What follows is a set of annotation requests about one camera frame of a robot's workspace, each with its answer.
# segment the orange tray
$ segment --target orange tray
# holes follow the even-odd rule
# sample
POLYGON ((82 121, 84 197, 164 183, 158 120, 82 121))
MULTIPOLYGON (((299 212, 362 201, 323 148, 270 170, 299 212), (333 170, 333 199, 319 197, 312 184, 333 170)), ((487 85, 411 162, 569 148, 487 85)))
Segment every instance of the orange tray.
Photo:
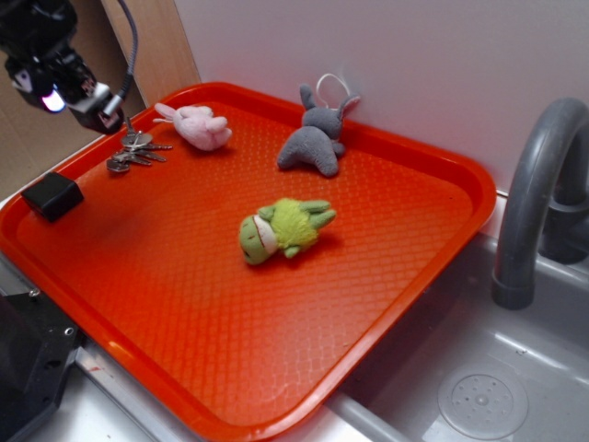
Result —
POLYGON ((133 126, 174 146, 166 163, 112 174, 124 131, 97 140, 56 169, 85 200, 49 223, 16 196, 0 248, 197 434, 270 438, 313 412, 450 263, 495 186, 465 157, 351 121, 337 177, 280 171, 302 106, 221 83, 162 101, 210 106, 233 138, 202 153, 145 110, 133 126), (240 223, 282 197, 338 214, 305 253, 248 266, 240 223))

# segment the gray sink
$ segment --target gray sink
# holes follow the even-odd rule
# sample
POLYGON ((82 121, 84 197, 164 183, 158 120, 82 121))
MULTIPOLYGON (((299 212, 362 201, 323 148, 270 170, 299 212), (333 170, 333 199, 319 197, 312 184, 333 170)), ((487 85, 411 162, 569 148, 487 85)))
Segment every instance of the gray sink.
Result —
POLYGON ((540 258, 534 303, 500 308, 495 248, 477 236, 341 386, 383 440, 589 441, 589 279, 540 258))

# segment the keys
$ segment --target keys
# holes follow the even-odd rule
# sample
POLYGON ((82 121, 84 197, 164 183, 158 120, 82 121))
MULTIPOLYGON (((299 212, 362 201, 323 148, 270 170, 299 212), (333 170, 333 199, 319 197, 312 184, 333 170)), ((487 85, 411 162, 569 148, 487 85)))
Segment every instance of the keys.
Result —
POLYGON ((122 150, 116 152, 107 160, 107 169, 111 172, 127 172, 131 163, 142 166, 151 166, 150 159, 163 163, 164 157, 153 152, 154 150, 169 150, 171 145, 157 145, 152 143, 154 137, 151 134, 136 132, 131 125, 131 119, 126 119, 127 134, 121 139, 122 150))

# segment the plush toy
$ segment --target plush toy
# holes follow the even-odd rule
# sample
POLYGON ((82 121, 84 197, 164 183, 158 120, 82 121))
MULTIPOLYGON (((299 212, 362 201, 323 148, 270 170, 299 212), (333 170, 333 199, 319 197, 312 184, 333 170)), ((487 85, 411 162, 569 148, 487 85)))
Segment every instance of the plush toy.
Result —
POLYGON ((306 109, 303 127, 286 140, 278 156, 278 167, 289 169, 307 163, 317 167, 326 177, 333 177, 339 170, 338 158, 345 151, 338 141, 343 117, 360 101, 360 97, 350 95, 334 110, 317 107, 310 85, 301 85, 300 93, 306 109))
POLYGON ((287 258, 311 247, 318 230, 335 218, 327 201, 297 201, 283 198, 263 207, 241 223, 239 243, 248 264, 261 264, 277 250, 287 258))
POLYGON ((191 145, 204 151, 218 149, 231 138, 227 128, 227 118, 214 117, 211 108, 206 106, 184 106, 174 110, 166 104, 156 103, 156 111, 164 119, 154 122, 172 122, 176 131, 191 145))

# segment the green plush toy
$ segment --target green plush toy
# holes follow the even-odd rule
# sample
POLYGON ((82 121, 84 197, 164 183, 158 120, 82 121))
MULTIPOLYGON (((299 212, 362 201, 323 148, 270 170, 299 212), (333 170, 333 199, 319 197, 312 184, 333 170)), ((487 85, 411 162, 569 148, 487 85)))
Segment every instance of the green plush toy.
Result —
POLYGON ((287 258, 311 247, 318 240, 318 230, 335 218, 327 201, 297 201, 282 198, 274 205, 262 207, 257 215, 241 223, 239 243, 248 264, 261 264, 278 249, 287 258))

